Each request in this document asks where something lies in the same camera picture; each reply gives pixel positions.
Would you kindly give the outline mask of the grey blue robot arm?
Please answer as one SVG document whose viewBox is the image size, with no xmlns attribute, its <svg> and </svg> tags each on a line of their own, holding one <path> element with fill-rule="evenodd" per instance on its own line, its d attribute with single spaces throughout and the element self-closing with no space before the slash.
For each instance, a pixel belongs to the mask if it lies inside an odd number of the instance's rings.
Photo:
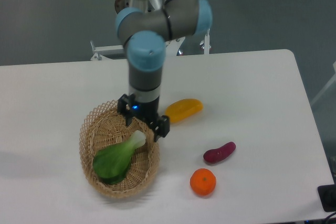
<svg viewBox="0 0 336 224">
<path fill-rule="evenodd" d="M 213 22 L 207 0 L 162 0 L 153 11 L 128 2 L 115 20 L 129 66 L 129 92 L 118 101 L 118 112 L 127 124 L 144 122 L 155 139 L 165 137 L 170 119 L 158 114 L 166 42 L 204 33 Z"/>
</svg>

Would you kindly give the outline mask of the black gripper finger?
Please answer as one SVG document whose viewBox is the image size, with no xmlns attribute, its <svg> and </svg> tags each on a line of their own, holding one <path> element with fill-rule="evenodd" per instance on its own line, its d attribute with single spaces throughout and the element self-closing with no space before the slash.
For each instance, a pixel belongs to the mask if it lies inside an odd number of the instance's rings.
<svg viewBox="0 0 336 224">
<path fill-rule="evenodd" d="M 165 138 L 170 131 L 170 118 L 167 115 L 156 115 L 153 121 L 150 122 L 149 128 L 154 133 L 154 142 L 160 138 Z"/>
<path fill-rule="evenodd" d="M 135 101 L 135 95 L 123 94 L 118 99 L 117 112 L 125 119 L 125 125 L 130 126 L 134 117 L 133 104 Z"/>
</svg>

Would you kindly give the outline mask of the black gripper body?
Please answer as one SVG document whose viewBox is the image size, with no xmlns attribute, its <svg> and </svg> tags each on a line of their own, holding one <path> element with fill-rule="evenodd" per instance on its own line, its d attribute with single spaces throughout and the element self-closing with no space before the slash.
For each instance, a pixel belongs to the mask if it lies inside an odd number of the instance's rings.
<svg viewBox="0 0 336 224">
<path fill-rule="evenodd" d="M 154 129 L 157 126 L 158 121 L 158 107 L 159 107 L 159 98 L 151 102 L 140 102 L 136 99 L 135 94 L 129 96 L 130 99 L 130 109 L 133 115 L 140 121 L 145 122 L 149 128 Z"/>
</svg>

